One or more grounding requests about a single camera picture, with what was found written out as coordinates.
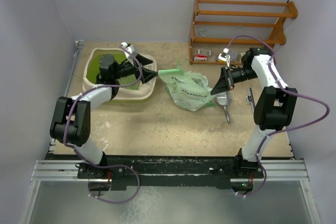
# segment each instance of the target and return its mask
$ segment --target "wooden rack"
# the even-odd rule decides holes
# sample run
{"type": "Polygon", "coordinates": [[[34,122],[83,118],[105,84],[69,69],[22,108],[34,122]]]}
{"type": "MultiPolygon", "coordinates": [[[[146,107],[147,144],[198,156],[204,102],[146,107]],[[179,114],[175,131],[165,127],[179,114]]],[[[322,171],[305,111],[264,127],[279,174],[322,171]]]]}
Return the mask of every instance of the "wooden rack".
{"type": "MultiPolygon", "coordinates": [[[[193,44],[194,43],[211,43],[211,44],[228,44],[232,38],[199,38],[195,35],[196,25],[207,26],[242,26],[242,27],[270,27],[271,34],[268,39],[264,40],[267,44],[274,47],[275,44],[285,44],[286,37],[284,35],[283,24],[286,18],[295,19],[298,16],[294,2],[276,3],[276,2],[250,2],[250,1],[226,1],[226,0],[195,0],[192,15],[192,21],[189,33],[189,61],[193,63],[207,64],[224,64],[223,62],[211,61],[194,61],[193,44]],[[283,13],[271,12],[236,12],[227,10],[200,10],[199,3],[209,4],[231,4],[231,5],[262,5],[262,6],[283,6],[283,13]],[[221,15],[221,16],[249,16],[249,17],[275,17],[278,18],[275,24],[259,24],[259,23],[235,23],[235,22],[207,22],[196,21],[198,15],[221,15]]],[[[236,39],[233,44],[241,45],[262,45],[260,42],[253,39],[236,39]]]]}

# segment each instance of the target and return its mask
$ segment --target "table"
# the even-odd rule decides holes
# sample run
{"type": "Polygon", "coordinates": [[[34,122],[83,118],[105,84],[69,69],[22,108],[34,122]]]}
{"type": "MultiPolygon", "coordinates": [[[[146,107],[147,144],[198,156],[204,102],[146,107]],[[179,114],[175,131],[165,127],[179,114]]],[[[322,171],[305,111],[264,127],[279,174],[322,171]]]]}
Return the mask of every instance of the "table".
{"type": "MultiPolygon", "coordinates": [[[[119,44],[85,42],[69,96],[82,92],[83,71],[92,50],[98,47],[115,48],[119,44]]],[[[173,69],[180,63],[186,71],[207,76],[210,87],[219,78],[219,65],[189,64],[187,42],[135,42],[134,45],[139,53],[153,56],[159,70],[173,69]]],[[[223,46],[212,45],[211,49],[214,55],[218,55],[223,46]]],[[[244,51],[237,46],[236,50],[244,51]]],[[[246,144],[255,126],[251,106],[244,100],[249,87],[255,100],[259,98],[261,87],[257,79],[236,84],[231,92],[232,103],[228,107],[232,122],[227,124],[221,106],[195,112],[177,107],[165,91],[165,83],[157,77],[153,94],[147,101],[132,104],[110,101],[92,111],[91,139],[107,155],[235,156],[246,144]]],[[[74,153],[57,142],[54,154],[74,153]]],[[[292,157],[287,134],[276,135],[264,156],[292,157]]]]}

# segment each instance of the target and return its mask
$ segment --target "gray scoop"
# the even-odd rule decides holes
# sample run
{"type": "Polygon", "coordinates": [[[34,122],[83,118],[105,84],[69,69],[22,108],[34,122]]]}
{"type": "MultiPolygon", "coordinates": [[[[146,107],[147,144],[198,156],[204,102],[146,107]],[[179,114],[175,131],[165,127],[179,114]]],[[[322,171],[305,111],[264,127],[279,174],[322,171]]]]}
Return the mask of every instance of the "gray scoop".
{"type": "Polygon", "coordinates": [[[229,92],[223,92],[216,95],[216,102],[224,107],[224,113],[226,116],[227,123],[230,123],[231,121],[229,112],[227,111],[227,106],[230,105],[231,100],[232,98],[229,92]]]}

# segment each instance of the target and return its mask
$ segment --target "cable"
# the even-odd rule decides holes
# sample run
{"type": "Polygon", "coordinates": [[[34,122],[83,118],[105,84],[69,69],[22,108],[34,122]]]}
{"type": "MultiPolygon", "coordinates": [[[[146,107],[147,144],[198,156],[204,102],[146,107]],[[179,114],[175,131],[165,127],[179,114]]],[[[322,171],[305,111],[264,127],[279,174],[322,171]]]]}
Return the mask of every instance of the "cable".
{"type": "Polygon", "coordinates": [[[139,67],[139,77],[131,84],[125,84],[125,85],[100,85],[100,86],[96,86],[92,89],[89,89],[87,91],[85,91],[84,93],[82,93],[81,95],[79,95],[73,102],[71,108],[70,108],[70,111],[69,111],[69,115],[68,115],[68,119],[67,119],[67,123],[66,123],[66,126],[65,126],[65,130],[64,130],[64,135],[63,135],[63,144],[66,146],[66,147],[69,147],[71,148],[75,153],[76,155],[82,159],[83,161],[87,162],[89,165],[95,167],[95,168],[99,168],[99,169],[109,169],[109,168],[127,168],[129,169],[132,173],[135,174],[135,177],[137,178],[137,181],[138,181],[138,184],[137,184],[137,189],[135,191],[135,193],[128,199],[125,199],[125,200],[122,200],[122,201],[112,201],[112,200],[106,200],[106,199],[103,199],[103,198],[100,198],[96,195],[93,195],[90,188],[89,188],[89,196],[92,196],[93,198],[97,199],[97,200],[100,200],[100,201],[103,201],[103,202],[106,202],[106,203],[110,203],[110,204],[124,204],[132,199],[134,199],[136,197],[136,195],[139,193],[140,191],[140,179],[139,179],[139,176],[138,174],[136,173],[135,170],[133,170],[131,167],[127,166],[127,165],[108,165],[108,166],[99,166],[99,165],[96,165],[94,164],[93,162],[91,162],[90,160],[88,160],[87,158],[83,157],[79,152],[77,152],[75,150],[75,147],[73,147],[72,145],[69,145],[67,143],[67,136],[68,136],[68,131],[69,131],[69,125],[70,125],[70,121],[71,121],[71,116],[73,115],[73,111],[76,107],[76,104],[78,103],[78,101],[83,98],[86,94],[96,90],[96,89],[101,89],[101,88],[125,88],[125,87],[129,87],[129,86],[132,86],[134,84],[136,84],[138,81],[141,80],[142,78],[142,66],[140,64],[140,62],[136,59],[135,56],[133,56],[132,54],[130,54],[127,50],[125,50],[123,47],[119,46],[120,49],[122,49],[124,52],[128,53],[129,56],[131,56],[131,58],[135,61],[136,65],[138,65],[139,67]]]}
{"type": "Polygon", "coordinates": [[[296,97],[300,97],[300,98],[303,98],[303,99],[306,99],[306,100],[310,100],[310,101],[314,101],[314,102],[320,103],[320,104],[322,104],[323,106],[325,106],[325,108],[326,108],[326,112],[324,113],[323,116],[321,116],[321,117],[319,117],[319,118],[317,118],[317,119],[315,119],[315,120],[313,120],[313,121],[311,121],[311,122],[309,122],[309,123],[305,123],[305,124],[302,124],[302,125],[299,125],[299,126],[290,128],[290,129],[284,129],[284,130],[281,130],[281,131],[275,131],[275,132],[272,132],[272,133],[266,135],[266,136],[263,138],[263,140],[260,142],[260,144],[259,144],[259,146],[258,146],[258,148],[257,148],[257,153],[256,153],[256,154],[257,154],[257,163],[260,165],[260,167],[261,167],[261,169],[262,169],[262,171],[263,171],[263,173],[264,173],[264,180],[262,181],[261,185],[260,185],[256,190],[254,190],[254,191],[253,191],[252,193],[250,193],[249,195],[244,195],[244,197],[246,197],[246,196],[254,195],[254,194],[256,194],[257,192],[259,192],[259,191],[264,187],[264,185],[265,185],[265,183],[266,183],[267,172],[266,172],[266,169],[263,167],[263,165],[262,165],[262,163],[261,163],[261,161],[260,161],[260,158],[259,158],[260,150],[261,150],[263,144],[265,143],[266,139],[267,139],[268,137],[273,136],[273,135],[278,134],[278,133],[294,131],[294,130],[298,130],[298,129],[301,129],[301,128],[304,128],[304,127],[313,125],[313,124],[315,124],[315,123],[318,123],[318,122],[322,121],[323,119],[325,119],[325,118],[329,115],[329,113],[330,113],[330,107],[329,107],[329,105],[328,105],[327,103],[325,103],[325,102],[323,102],[323,101],[321,101],[321,100],[319,100],[319,99],[310,97],[310,96],[308,96],[308,95],[297,94],[297,93],[294,93],[294,92],[291,92],[291,91],[286,90],[286,89],[281,85],[281,82],[277,79],[277,76],[276,76],[276,74],[274,73],[274,71],[272,70],[272,67],[271,67],[271,62],[272,62],[272,60],[274,59],[276,53],[275,53],[274,49],[273,49],[270,45],[268,45],[267,43],[263,42],[262,40],[257,39],[257,38],[255,38],[255,37],[253,37],[253,36],[248,36],[248,35],[238,35],[238,36],[234,37],[234,38],[230,41],[230,43],[228,44],[227,48],[229,48],[229,47],[231,46],[232,42],[233,42],[235,39],[239,38],[239,37],[246,37],[246,38],[254,39],[254,40],[256,40],[256,41],[262,43],[264,46],[266,46],[268,49],[270,49],[270,50],[272,51],[273,54],[272,54],[272,56],[271,56],[271,57],[269,58],[269,60],[268,60],[268,69],[269,69],[269,71],[271,72],[271,74],[272,74],[273,78],[275,79],[276,83],[279,85],[279,88],[280,88],[284,93],[289,94],[289,95],[294,95],[294,96],[296,96],[296,97]]]}

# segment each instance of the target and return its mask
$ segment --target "plastic bag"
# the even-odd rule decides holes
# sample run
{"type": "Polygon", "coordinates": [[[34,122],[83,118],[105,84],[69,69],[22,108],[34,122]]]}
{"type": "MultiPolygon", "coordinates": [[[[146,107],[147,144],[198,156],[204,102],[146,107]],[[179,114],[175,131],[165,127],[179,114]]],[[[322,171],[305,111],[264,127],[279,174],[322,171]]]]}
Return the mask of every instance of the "plastic bag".
{"type": "Polygon", "coordinates": [[[159,77],[166,83],[166,90],[177,106],[196,111],[203,106],[215,106],[210,95],[208,79],[200,73],[185,72],[182,68],[159,70],[159,77]]]}

